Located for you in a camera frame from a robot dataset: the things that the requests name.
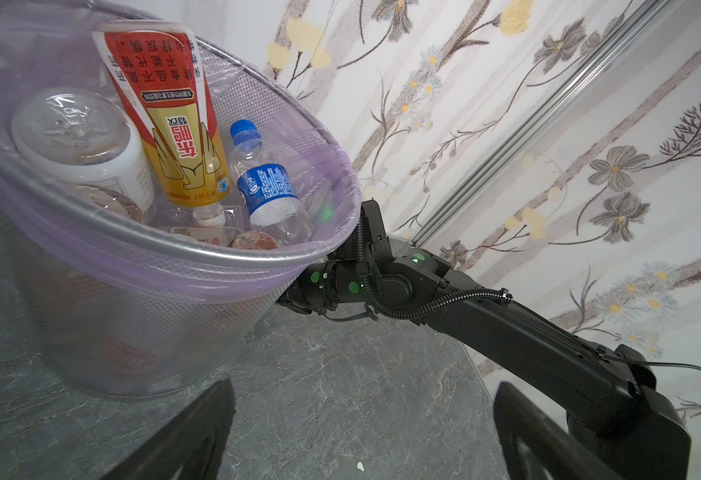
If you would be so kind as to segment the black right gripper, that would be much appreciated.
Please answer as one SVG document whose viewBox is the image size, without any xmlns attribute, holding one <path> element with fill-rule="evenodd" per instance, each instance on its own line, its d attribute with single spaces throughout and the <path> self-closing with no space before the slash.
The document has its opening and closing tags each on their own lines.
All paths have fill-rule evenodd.
<svg viewBox="0 0 701 480">
<path fill-rule="evenodd" d="M 332 260 L 308 266 L 276 304 L 302 315 L 326 315 L 340 304 L 350 303 L 351 296 L 340 292 L 338 268 L 340 262 Z"/>
</svg>

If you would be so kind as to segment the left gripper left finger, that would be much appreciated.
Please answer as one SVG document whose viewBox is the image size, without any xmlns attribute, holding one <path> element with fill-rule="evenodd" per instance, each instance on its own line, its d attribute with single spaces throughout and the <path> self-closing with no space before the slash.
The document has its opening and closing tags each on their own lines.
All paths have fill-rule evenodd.
<svg viewBox="0 0 701 480">
<path fill-rule="evenodd" d="M 104 478 L 216 479 L 234 414 L 232 381 L 218 381 Z"/>
</svg>

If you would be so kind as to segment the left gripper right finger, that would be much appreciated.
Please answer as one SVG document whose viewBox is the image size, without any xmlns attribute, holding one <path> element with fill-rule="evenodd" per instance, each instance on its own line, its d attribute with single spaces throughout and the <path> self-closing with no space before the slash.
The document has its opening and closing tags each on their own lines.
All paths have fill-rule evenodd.
<svg viewBox="0 0 701 480">
<path fill-rule="evenodd" d="M 500 385 L 494 420 L 511 479 L 617 479 L 513 384 Z"/>
</svg>

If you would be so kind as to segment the clear bottle blue label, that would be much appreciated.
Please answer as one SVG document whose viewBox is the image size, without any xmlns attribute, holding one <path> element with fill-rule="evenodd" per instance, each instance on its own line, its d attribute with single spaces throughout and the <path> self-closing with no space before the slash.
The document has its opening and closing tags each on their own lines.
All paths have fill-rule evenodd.
<svg viewBox="0 0 701 480">
<path fill-rule="evenodd" d="M 230 137 L 228 166 L 236 177 L 252 229 L 270 235 L 282 246 L 310 240 L 312 220 L 272 144 L 246 119 L 230 126 Z"/>
</svg>

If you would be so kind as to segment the purple lined waste bin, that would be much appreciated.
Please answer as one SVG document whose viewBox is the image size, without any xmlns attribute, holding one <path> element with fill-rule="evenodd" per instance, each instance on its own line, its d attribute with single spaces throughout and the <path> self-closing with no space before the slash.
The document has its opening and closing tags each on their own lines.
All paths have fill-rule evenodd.
<svg viewBox="0 0 701 480">
<path fill-rule="evenodd" d="M 246 252 L 112 214 L 25 160 L 10 137 L 20 104 L 50 87 L 114 93 L 92 32 L 140 12 L 104 1 L 0 1 L 0 212 L 8 265 L 62 376 L 120 397 L 208 376 L 312 262 L 340 247 L 362 203 L 352 161 L 288 90 L 206 42 L 198 58 L 220 128 L 252 120 L 310 209 L 309 242 Z"/>
</svg>

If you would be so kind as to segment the brown coffee bottle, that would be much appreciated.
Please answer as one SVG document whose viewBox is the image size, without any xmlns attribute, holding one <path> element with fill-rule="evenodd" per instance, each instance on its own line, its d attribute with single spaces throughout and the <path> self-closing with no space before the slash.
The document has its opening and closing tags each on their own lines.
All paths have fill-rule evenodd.
<svg viewBox="0 0 701 480">
<path fill-rule="evenodd" d="M 264 232 L 246 231 L 238 234 L 230 242 L 230 248 L 240 250 L 274 250 L 278 248 L 278 241 Z"/>
</svg>

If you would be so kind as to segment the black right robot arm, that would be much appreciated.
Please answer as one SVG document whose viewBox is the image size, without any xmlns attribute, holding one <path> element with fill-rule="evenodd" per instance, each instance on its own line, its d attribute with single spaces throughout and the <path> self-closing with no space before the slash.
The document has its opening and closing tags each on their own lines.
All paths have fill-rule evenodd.
<svg viewBox="0 0 701 480">
<path fill-rule="evenodd" d="M 652 362 L 626 345 L 584 340 L 428 251 L 395 255 L 373 200 L 362 204 L 346 242 L 280 298 L 294 312 L 326 318 L 344 303 L 363 304 L 368 318 L 408 320 L 446 334 L 566 410 L 566 424 L 556 424 L 513 384 L 501 384 L 494 420 L 510 478 L 687 476 L 692 439 L 658 392 Z"/>
</svg>

